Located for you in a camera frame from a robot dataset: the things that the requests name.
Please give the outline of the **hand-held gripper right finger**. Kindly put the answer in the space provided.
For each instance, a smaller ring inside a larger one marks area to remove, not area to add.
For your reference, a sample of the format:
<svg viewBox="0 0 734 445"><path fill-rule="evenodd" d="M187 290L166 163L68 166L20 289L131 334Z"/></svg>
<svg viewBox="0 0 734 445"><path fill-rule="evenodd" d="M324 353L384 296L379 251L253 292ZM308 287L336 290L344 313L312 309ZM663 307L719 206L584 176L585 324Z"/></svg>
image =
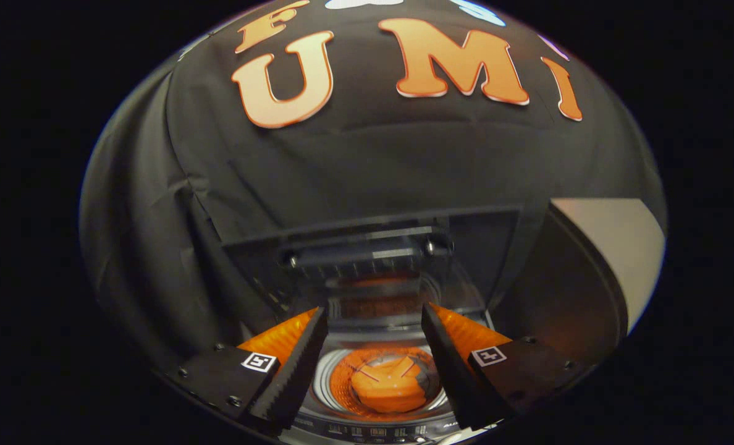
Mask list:
<svg viewBox="0 0 734 445"><path fill-rule="evenodd" d="M423 305L421 327L461 428L522 416L584 374L581 362L536 336L511 340L432 302Z"/></svg>

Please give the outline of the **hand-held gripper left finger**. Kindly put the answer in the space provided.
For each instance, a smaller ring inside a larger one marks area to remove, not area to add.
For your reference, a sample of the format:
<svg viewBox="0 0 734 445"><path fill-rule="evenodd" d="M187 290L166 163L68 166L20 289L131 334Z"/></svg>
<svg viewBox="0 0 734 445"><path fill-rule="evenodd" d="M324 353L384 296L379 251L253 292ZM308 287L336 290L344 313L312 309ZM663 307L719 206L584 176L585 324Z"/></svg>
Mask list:
<svg viewBox="0 0 734 445"><path fill-rule="evenodd" d="M239 346L218 344L166 373L170 385L218 416L265 436L290 429L328 334L317 307Z"/></svg>

